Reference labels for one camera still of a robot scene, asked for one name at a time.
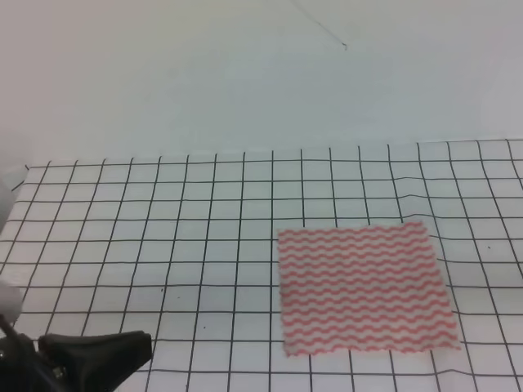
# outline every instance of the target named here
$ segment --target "cloth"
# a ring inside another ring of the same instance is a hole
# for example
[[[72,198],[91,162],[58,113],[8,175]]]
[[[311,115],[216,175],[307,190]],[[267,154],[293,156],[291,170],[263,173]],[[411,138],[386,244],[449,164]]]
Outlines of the cloth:
[[[287,355],[459,349],[423,223],[285,229],[278,249]]]

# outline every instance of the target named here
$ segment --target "table surface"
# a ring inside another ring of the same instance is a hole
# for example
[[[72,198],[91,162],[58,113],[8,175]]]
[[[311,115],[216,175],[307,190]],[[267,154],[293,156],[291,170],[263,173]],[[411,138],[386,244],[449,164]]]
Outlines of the table surface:
[[[19,332],[145,330],[119,391],[490,391],[523,385],[523,140],[30,168],[0,236]],[[287,359],[277,230],[423,221],[463,349]]]

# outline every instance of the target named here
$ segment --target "white backdrop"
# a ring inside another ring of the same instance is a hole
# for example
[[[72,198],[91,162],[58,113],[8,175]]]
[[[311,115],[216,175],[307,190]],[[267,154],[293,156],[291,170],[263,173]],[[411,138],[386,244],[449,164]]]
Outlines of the white backdrop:
[[[6,0],[0,168],[519,136],[522,20],[521,0]]]

